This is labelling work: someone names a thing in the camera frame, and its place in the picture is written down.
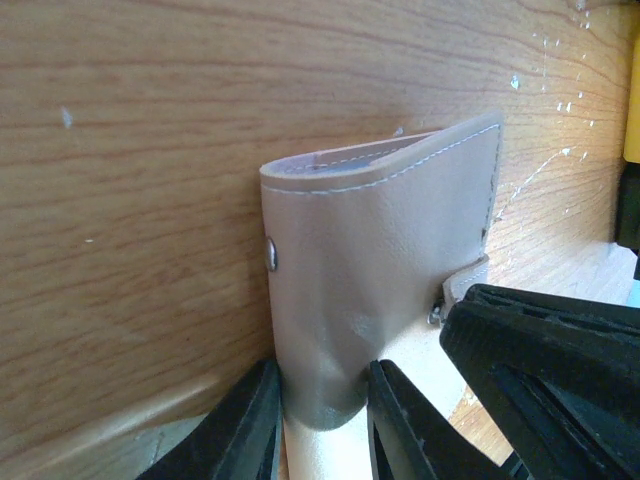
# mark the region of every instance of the metal rivet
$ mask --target metal rivet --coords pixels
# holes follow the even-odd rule
[[[429,316],[427,317],[427,323],[429,325],[442,325],[444,323],[444,312],[442,311],[444,307],[444,300],[438,300],[433,309],[429,312]]]
[[[264,263],[270,272],[275,272],[278,269],[278,254],[271,237],[267,237],[265,242]]]

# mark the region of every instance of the wooden panel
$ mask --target wooden panel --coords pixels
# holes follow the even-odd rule
[[[257,169],[285,155],[499,108],[491,280],[624,301],[638,16],[578,7],[3,2],[0,469],[209,409],[271,351]]]

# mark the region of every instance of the yellow object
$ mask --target yellow object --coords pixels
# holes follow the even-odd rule
[[[624,159],[627,162],[640,163],[640,36],[636,38],[633,48],[630,90]]]

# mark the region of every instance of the wood grain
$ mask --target wood grain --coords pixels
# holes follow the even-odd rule
[[[491,280],[624,301],[632,256],[611,238],[637,13],[3,2],[3,476],[202,413],[271,351],[257,169],[282,156],[499,108]]]

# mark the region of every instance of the leather case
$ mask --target leather case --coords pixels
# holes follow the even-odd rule
[[[393,360],[445,417],[461,399],[428,317],[486,281],[502,124],[490,113],[261,168],[292,479],[372,478],[374,359]]]

